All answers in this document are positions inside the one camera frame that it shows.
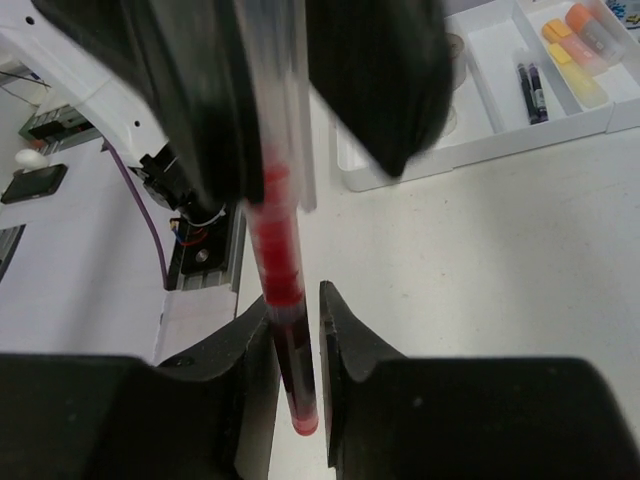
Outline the large clear tape roll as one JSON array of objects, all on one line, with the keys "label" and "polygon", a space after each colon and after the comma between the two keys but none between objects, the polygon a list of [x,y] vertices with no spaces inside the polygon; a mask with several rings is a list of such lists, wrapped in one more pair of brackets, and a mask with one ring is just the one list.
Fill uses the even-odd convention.
[{"label": "large clear tape roll", "polygon": [[467,76],[465,42],[461,36],[450,32],[446,33],[446,38],[453,65],[453,89],[456,90],[464,83]]}]

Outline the small clear tape roll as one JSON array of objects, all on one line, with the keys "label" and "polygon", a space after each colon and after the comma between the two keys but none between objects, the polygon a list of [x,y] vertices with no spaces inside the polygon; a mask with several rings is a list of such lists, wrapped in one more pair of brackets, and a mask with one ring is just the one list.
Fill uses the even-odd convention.
[{"label": "small clear tape roll", "polygon": [[449,136],[456,129],[457,124],[458,124],[458,116],[457,116],[456,108],[454,105],[451,105],[447,114],[446,123],[441,136],[442,137]]}]

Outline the purple gel pen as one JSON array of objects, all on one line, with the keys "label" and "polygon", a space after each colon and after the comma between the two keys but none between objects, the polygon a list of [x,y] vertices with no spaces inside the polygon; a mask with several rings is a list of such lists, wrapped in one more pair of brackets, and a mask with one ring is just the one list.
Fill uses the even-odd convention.
[{"label": "purple gel pen", "polygon": [[528,73],[531,81],[534,105],[537,109],[538,120],[540,123],[547,122],[549,120],[549,115],[546,99],[544,96],[540,73],[535,63],[531,62],[528,65]]}]

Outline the clear pen cap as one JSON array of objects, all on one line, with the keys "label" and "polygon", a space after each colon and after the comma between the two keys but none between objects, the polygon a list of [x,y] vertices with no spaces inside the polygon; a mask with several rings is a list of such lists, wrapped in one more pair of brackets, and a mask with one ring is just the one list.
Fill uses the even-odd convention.
[{"label": "clear pen cap", "polygon": [[236,1],[260,129],[263,170],[289,172],[294,204],[317,207],[303,1]]}]

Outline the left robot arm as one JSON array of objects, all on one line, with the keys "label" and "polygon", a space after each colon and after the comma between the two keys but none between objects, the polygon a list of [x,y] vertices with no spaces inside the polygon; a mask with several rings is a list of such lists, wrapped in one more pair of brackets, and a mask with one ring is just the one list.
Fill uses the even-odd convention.
[{"label": "left robot arm", "polygon": [[454,66],[438,1],[5,1],[1,46],[194,224],[310,185],[316,91],[388,178],[439,139]]}]

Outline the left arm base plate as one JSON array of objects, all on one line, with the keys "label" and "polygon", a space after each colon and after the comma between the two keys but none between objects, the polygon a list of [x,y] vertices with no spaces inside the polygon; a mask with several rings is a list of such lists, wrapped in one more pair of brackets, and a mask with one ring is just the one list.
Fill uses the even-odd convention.
[{"label": "left arm base plate", "polygon": [[246,233],[239,206],[225,205],[214,222],[204,227],[193,227],[177,217],[169,220],[169,227],[174,234],[167,273],[169,291],[227,285],[238,292]]}]

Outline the pink highlighter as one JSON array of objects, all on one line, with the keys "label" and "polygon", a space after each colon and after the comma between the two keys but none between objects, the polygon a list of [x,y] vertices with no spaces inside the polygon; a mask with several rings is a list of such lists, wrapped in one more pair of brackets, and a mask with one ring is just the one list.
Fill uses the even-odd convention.
[{"label": "pink highlighter", "polygon": [[560,45],[591,76],[608,70],[608,64],[591,50],[562,20],[555,18],[542,27],[542,35],[550,44]]}]

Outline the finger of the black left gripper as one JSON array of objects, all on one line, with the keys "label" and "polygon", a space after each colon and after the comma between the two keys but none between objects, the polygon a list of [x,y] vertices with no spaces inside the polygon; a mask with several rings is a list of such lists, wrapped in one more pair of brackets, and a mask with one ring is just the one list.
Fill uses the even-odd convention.
[{"label": "finger of the black left gripper", "polygon": [[440,137],[454,67],[441,1],[309,1],[309,76],[389,178]]},{"label": "finger of the black left gripper", "polygon": [[231,1],[37,1],[139,93],[198,201],[264,198],[257,105]]}]

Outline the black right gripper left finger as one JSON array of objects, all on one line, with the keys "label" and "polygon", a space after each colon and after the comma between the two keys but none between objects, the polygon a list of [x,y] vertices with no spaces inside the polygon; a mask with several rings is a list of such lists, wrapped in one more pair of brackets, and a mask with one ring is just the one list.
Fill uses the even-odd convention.
[{"label": "black right gripper left finger", "polygon": [[5,354],[5,479],[264,479],[279,391],[266,306],[157,366]]}]

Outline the black gel pen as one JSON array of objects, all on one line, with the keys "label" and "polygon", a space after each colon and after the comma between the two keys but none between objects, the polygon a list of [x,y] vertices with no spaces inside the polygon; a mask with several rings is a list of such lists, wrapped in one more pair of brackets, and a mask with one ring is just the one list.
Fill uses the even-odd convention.
[{"label": "black gel pen", "polygon": [[525,102],[528,121],[530,125],[534,125],[538,122],[538,113],[533,99],[529,76],[523,63],[516,64],[516,71]]}]

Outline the red gel pen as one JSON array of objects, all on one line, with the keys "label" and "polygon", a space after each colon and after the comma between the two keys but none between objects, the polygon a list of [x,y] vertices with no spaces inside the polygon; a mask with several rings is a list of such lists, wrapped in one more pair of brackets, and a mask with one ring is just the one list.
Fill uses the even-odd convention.
[{"label": "red gel pen", "polygon": [[246,213],[291,422],[298,434],[309,436],[318,413],[292,180],[288,166],[266,167],[264,202]]}]

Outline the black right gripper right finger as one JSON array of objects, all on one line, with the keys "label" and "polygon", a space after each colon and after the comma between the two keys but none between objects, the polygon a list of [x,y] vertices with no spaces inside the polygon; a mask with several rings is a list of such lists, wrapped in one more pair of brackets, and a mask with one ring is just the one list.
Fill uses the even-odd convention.
[{"label": "black right gripper right finger", "polygon": [[319,287],[327,462],[340,479],[635,479],[603,376],[570,357],[414,358]]}]

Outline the orange capped highlighter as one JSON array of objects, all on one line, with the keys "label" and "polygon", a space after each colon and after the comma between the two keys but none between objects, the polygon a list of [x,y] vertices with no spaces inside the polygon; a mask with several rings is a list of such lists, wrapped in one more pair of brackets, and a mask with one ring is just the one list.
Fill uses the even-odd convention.
[{"label": "orange capped highlighter", "polygon": [[581,3],[574,3],[565,15],[565,22],[578,37],[609,65],[618,63],[624,50],[608,30]]}]

